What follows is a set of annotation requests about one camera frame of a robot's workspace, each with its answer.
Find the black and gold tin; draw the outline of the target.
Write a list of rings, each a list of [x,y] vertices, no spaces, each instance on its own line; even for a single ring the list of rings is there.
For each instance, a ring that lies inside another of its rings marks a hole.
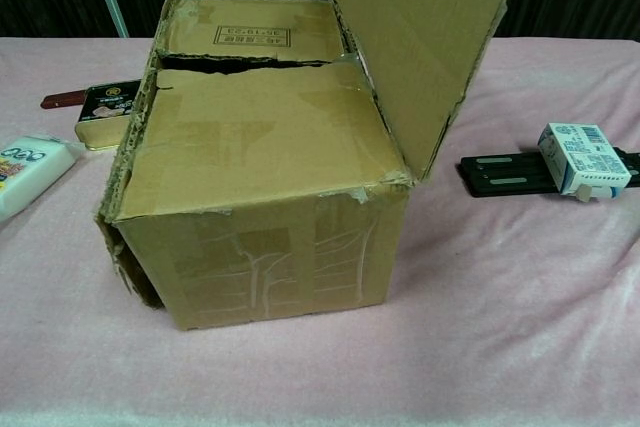
[[[85,100],[75,133],[89,150],[117,147],[129,124],[129,116],[140,80],[92,86]]]

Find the dark brown snack packet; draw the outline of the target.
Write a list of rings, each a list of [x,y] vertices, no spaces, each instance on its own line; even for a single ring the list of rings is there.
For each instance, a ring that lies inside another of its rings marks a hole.
[[[40,103],[45,110],[82,105],[85,101],[86,91],[78,90],[47,95]]]

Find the pink table cloth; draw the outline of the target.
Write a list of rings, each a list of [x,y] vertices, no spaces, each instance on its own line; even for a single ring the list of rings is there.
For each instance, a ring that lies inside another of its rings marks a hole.
[[[116,275],[86,154],[0,225],[0,427],[640,427],[640,189],[476,199],[455,169],[550,121],[640,152],[640,42],[494,39],[386,303],[195,332]]]

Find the brown cardboard shipping box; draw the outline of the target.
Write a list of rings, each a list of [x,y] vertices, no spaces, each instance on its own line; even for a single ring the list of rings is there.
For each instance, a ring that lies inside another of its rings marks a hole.
[[[507,0],[165,0],[96,221],[182,330],[382,303]]]

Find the white tissue packet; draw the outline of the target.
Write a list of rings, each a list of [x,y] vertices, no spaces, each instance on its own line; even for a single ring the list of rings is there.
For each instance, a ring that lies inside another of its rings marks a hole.
[[[25,135],[0,148],[0,223],[28,207],[86,152],[82,143]]]

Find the small white printed carton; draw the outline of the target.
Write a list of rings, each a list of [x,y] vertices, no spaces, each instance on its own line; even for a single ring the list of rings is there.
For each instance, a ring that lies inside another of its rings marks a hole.
[[[613,199],[630,185],[630,171],[596,124],[548,123],[537,145],[562,196]]]

